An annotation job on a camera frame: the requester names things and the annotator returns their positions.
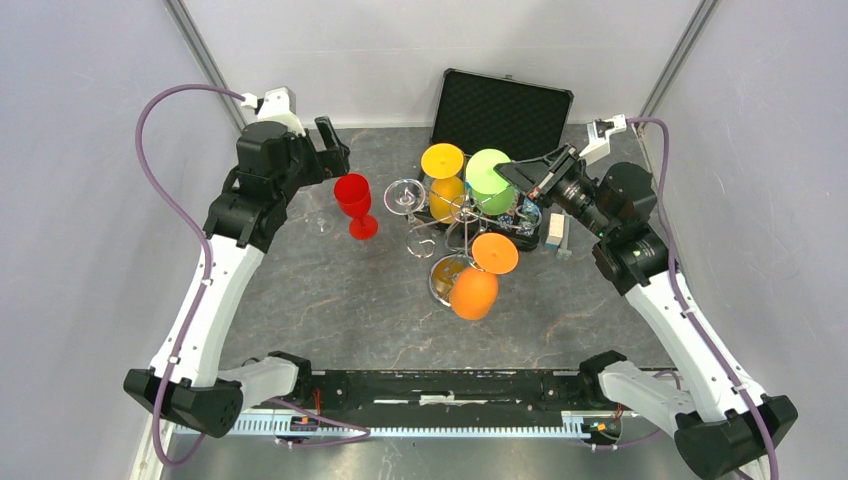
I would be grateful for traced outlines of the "green plastic wine glass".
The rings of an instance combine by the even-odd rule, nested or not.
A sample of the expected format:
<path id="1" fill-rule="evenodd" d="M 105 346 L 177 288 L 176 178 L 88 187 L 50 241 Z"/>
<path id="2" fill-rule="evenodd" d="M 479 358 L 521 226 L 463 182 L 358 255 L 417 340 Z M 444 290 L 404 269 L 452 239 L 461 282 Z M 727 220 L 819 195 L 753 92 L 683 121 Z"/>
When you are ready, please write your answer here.
<path id="1" fill-rule="evenodd" d="M 486 215 L 504 214 L 514 205 L 514 188 L 495 171 L 496 166 L 510 162 L 510 158 L 497 149 L 480 150 L 468 161 L 466 181 L 475 205 Z"/>

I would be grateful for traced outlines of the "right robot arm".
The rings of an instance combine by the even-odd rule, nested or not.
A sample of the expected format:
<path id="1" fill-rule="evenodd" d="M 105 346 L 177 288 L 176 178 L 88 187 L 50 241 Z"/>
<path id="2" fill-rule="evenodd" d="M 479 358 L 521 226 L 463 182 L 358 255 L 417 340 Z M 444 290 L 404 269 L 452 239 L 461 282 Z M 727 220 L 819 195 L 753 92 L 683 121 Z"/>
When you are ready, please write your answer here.
<path id="1" fill-rule="evenodd" d="M 650 421 L 702 479 L 749 466 L 775 469 L 777 446 L 797 409 L 788 397 L 765 392 L 697 307 L 668 238 L 650 225 L 657 203 L 651 175 L 620 162 L 592 179 L 569 146 L 496 171 L 535 204 L 561 207 L 596 237 L 597 268 L 648 323 L 685 384 L 677 389 L 608 351 L 580 364 L 580 400 L 591 408 L 617 403 Z"/>

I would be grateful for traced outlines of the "clear wine glass front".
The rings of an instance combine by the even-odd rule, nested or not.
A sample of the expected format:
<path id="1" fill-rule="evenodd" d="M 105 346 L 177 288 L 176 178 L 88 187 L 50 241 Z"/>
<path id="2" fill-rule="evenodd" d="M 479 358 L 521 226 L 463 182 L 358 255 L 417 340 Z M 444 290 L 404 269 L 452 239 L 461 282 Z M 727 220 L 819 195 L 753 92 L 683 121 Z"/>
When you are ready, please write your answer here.
<path id="1" fill-rule="evenodd" d="M 335 229 L 336 225 L 335 219 L 328 215 L 316 215 L 310 222 L 316 235 L 327 235 Z"/>

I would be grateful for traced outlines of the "red plastic wine glass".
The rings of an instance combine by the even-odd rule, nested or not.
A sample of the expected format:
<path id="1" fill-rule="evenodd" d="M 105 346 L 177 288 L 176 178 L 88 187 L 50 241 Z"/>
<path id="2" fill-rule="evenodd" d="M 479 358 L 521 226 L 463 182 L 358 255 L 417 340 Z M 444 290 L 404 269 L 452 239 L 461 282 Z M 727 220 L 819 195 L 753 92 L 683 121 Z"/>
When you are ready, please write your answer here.
<path id="1" fill-rule="evenodd" d="M 351 236 L 357 240 L 373 238 L 378 231 L 378 222 L 370 215 L 372 198 L 367 179 L 357 173 L 344 175 L 337 180 L 333 194 L 339 208 L 350 218 Z"/>

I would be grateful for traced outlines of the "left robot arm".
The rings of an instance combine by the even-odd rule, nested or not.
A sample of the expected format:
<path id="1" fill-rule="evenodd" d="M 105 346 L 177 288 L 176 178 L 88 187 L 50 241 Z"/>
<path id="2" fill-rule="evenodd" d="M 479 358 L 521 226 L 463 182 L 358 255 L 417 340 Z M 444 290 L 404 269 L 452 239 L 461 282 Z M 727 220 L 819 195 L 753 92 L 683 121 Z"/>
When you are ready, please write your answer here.
<path id="1" fill-rule="evenodd" d="M 315 124 L 322 151 L 308 134 L 296 134 L 275 121 L 257 121 L 242 130 L 237 164 L 210 204 L 202 228 L 211 252 L 200 255 L 191 286 L 204 287 L 203 298 L 194 307 L 195 293 L 188 292 L 149 367 L 131 369 L 124 379 L 124 391 L 147 411 L 153 411 L 163 386 L 163 419 L 220 438 L 243 410 L 272 397 L 295 408 L 312 399 L 314 381 L 304 374 L 310 368 L 305 359 L 272 352 L 230 370 L 220 370 L 219 361 L 246 286 L 285 223 L 296 192 L 350 170 L 350 150 L 331 120 L 322 116 Z"/>

